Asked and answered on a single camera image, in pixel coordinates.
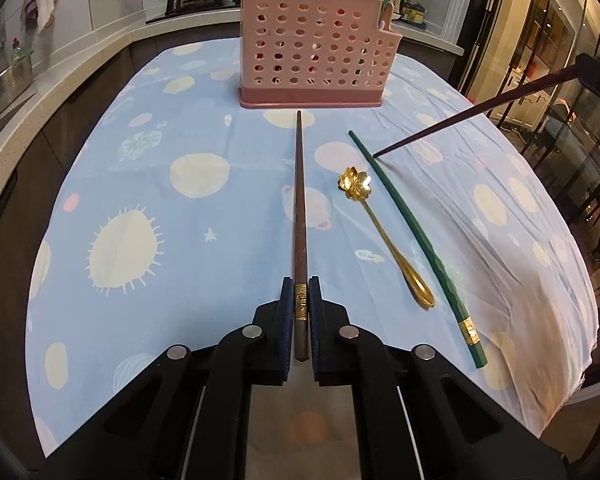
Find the blue polka dot tablecloth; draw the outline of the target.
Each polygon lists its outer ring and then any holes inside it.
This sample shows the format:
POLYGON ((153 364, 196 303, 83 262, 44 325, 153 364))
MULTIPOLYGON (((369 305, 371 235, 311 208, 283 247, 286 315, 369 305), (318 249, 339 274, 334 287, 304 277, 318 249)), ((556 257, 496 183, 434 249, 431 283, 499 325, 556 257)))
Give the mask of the blue polka dot tablecloth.
MULTIPOLYGON (((53 452, 171 344, 247 323, 291 272, 295 110, 246 110, 235 39, 159 54, 122 89, 61 185, 36 256, 26 362, 53 452)), ((575 393, 598 330, 594 290, 530 165, 476 117, 381 159, 482 339, 477 368, 448 300, 414 303, 365 209, 337 186, 365 153, 464 110, 400 56, 378 108, 302 112, 309 269, 323 296, 387 344, 428 342, 534 434, 575 393)), ((368 204, 432 289, 439 282, 379 181, 368 204)))

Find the purple hanging cloth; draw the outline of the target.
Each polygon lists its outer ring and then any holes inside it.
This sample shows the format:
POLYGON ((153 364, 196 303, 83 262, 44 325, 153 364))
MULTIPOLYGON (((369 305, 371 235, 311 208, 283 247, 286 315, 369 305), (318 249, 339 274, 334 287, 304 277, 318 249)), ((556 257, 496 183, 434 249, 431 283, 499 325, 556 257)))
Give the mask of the purple hanging cloth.
POLYGON ((23 0, 21 24, 24 31, 31 35, 38 24, 38 4, 36 0, 23 0))

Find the brown chopstick gold band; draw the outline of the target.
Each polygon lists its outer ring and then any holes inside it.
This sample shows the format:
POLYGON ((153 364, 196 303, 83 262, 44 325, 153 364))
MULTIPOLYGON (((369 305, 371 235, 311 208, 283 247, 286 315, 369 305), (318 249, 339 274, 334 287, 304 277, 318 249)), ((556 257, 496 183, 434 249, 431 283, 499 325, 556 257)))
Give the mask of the brown chopstick gold band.
POLYGON ((309 359, 307 289, 308 258, 306 258, 306 193, 304 192, 302 111, 298 110, 296 144, 294 144, 294 357, 300 362, 309 359))

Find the pink perforated utensil holder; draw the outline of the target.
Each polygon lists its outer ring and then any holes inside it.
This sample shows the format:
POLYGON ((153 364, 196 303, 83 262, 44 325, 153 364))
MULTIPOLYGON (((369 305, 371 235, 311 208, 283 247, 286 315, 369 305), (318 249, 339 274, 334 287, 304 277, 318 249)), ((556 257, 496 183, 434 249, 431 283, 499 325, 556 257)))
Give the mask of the pink perforated utensil holder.
POLYGON ((401 35, 381 0, 240 0, 245 108, 378 107, 401 35))

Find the condiment jars on tray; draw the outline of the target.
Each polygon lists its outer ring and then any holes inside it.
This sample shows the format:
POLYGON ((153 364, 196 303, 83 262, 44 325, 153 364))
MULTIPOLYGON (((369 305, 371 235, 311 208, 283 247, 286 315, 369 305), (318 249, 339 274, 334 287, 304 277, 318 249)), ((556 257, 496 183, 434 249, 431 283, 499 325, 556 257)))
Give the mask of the condiment jars on tray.
POLYGON ((420 29, 426 28, 426 9, 420 2, 405 0, 401 9, 401 20, 420 29))

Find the dark red chopstick group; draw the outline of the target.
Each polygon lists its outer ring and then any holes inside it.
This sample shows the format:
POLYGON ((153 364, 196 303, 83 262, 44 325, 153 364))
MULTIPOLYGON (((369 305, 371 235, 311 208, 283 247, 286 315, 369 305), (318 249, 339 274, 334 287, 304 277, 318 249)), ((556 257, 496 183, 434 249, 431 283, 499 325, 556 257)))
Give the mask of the dark red chopstick group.
POLYGON ((556 73, 545 75, 537 80, 528 82, 528 84, 522 84, 513 90, 509 90, 500 94, 499 96, 494 96, 494 98, 469 107, 467 110, 462 110, 461 112, 449 118, 443 119, 441 122, 437 122, 436 124, 419 131, 418 133, 414 133, 401 141, 393 143, 386 148, 382 148, 378 152, 374 153, 373 156, 377 158, 388 154, 394 150, 397 150, 398 148, 402 148, 402 146, 406 144, 420 140, 425 136, 429 136, 430 134, 436 133, 442 129, 452 127, 459 122, 464 122, 466 119, 473 118, 477 115, 483 114, 484 112, 493 110, 495 107, 524 98, 529 94, 544 90, 548 87, 554 87, 558 84, 562 84, 563 82, 573 80, 574 78, 577 78, 577 76, 577 66, 570 65, 562 70, 558 70, 556 73))

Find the black gas stove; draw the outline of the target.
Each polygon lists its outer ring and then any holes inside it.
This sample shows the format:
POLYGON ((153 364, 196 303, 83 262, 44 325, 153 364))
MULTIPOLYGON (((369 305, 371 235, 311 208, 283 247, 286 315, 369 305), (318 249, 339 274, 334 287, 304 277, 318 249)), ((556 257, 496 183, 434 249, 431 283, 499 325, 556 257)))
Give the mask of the black gas stove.
POLYGON ((160 13, 147 15, 146 24, 179 18, 183 15, 240 7, 240 0, 166 0, 160 13))

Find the gold flower spoon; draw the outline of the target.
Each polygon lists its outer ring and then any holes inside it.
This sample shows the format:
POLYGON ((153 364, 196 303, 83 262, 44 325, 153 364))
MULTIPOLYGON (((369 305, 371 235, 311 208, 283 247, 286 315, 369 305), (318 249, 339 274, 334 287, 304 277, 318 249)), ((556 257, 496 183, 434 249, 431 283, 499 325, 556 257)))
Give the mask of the gold flower spoon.
POLYGON ((347 167, 338 178, 338 188, 346 194, 349 200, 360 203, 365 209, 370 221, 378 231, 380 237, 389 249, 394 261, 398 265, 407 288, 410 290, 416 304, 424 310, 429 310, 436 305, 434 294, 422 279, 414 266, 409 263, 402 252, 393 244, 384 227, 379 222, 373 209, 368 204, 372 188, 370 187, 370 176, 366 171, 358 171, 355 167, 347 167))

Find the green dish soap bottle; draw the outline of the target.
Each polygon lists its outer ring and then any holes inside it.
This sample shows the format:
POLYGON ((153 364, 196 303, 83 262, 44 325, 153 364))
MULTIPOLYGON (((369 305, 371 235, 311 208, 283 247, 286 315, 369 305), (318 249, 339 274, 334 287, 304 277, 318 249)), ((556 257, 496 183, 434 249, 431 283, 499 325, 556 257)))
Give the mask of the green dish soap bottle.
POLYGON ((12 64, 16 64, 24 61, 26 58, 30 58, 31 54, 32 50, 23 47, 18 38, 14 38, 12 40, 12 54, 10 55, 12 64))

